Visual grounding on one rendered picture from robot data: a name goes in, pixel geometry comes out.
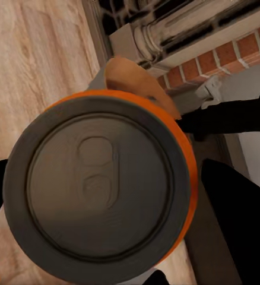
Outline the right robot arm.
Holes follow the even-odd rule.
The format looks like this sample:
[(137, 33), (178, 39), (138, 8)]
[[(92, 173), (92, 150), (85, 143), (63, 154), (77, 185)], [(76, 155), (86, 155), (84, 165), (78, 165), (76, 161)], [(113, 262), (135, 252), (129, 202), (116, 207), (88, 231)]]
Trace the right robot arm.
[(201, 107), (176, 121), (183, 132), (194, 135), (195, 142), (204, 142), (207, 135), (260, 132), (260, 98), (222, 103), (220, 86), (217, 75), (203, 83), (195, 90), (196, 98), (204, 99)]

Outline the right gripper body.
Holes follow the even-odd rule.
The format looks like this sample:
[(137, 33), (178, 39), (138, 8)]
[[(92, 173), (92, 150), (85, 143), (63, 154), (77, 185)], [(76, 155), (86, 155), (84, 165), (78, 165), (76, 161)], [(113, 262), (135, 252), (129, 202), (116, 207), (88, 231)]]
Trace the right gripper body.
[(204, 142), (207, 135), (242, 133), (239, 125), (239, 102), (220, 102), (201, 110), (197, 108), (191, 116), (195, 142)]

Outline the trash can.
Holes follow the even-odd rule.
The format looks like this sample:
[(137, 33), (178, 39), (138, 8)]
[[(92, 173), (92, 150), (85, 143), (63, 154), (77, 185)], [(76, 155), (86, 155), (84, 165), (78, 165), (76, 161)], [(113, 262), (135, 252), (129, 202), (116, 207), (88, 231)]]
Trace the trash can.
[[(121, 90), (140, 97), (150, 96), (156, 99), (161, 108), (175, 121), (182, 120), (171, 98), (158, 82), (144, 68), (129, 59), (112, 57), (86, 91), (98, 89)], [(183, 134), (193, 150), (189, 133)]]

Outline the can of soda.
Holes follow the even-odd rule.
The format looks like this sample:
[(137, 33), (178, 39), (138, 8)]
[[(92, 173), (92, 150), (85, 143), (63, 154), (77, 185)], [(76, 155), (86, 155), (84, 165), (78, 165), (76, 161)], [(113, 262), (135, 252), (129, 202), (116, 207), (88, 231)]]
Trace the can of soda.
[(5, 168), (7, 223), (25, 254), (75, 285), (117, 285), (154, 268), (196, 212), (194, 152), (146, 97), (98, 89), (50, 106)]

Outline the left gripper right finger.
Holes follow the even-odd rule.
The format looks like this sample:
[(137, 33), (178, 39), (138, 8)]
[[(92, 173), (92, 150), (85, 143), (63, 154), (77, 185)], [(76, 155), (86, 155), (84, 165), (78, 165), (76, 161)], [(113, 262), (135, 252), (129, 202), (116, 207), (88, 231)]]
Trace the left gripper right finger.
[(201, 180), (243, 285), (260, 285), (260, 187), (212, 159)]

